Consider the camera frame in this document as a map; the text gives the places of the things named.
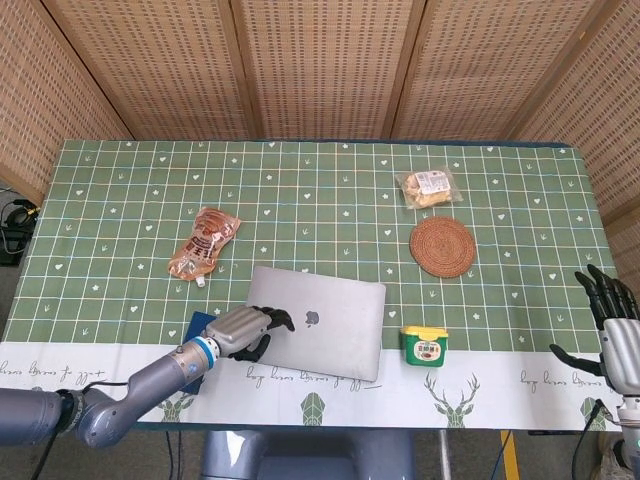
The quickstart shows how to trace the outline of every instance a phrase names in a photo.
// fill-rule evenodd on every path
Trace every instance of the yellow stripe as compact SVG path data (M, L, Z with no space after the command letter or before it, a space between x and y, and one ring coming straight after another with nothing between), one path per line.
M509 430L500 430L500 439L504 443L505 438L509 434ZM507 445L504 447L504 473L507 480L520 480L520 472L518 471L518 460L516 458L516 443L513 438L513 432L509 437Z

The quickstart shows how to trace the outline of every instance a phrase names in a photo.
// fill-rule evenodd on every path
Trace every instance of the plastic bag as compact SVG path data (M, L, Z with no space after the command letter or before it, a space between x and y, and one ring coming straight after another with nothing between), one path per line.
M426 208L462 201L462 195L447 167L426 172L399 173L396 182L402 188L407 208Z
M204 275L216 268L220 250L231 240L240 219L211 207L201 209L193 222L191 237L169 260L169 273L204 286Z

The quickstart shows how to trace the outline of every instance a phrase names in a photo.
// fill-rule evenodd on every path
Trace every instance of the round coaster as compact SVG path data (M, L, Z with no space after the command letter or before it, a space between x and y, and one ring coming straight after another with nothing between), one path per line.
M471 232L449 217L429 217L411 232L411 255L428 273L451 278L469 270L476 255Z

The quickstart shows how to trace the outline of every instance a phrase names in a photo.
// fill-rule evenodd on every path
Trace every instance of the table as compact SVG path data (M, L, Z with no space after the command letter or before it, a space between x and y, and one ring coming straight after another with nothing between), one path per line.
M463 202L405 208L394 175L444 165ZM167 260L205 205L243 224L199 289ZM462 277L432 277L409 253L411 229L434 214L474 234ZM223 361L197 398L176 395L144 421L581 429L594 398L618 397L548 345L599 351L573 277L589 262L615 275L567 146L67 141L0 376L23 388L122 380L179 343L194 310L243 304L253 266L267 265L387 286L378 381ZM449 330L443 368L403 363L405 324Z

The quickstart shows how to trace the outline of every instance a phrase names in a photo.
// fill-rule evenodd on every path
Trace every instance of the laptop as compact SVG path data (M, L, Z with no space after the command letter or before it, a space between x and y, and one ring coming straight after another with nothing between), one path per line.
M255 267L247 305L286 310L296 327L270 330L259 363L375 381L385 292L380 283Z

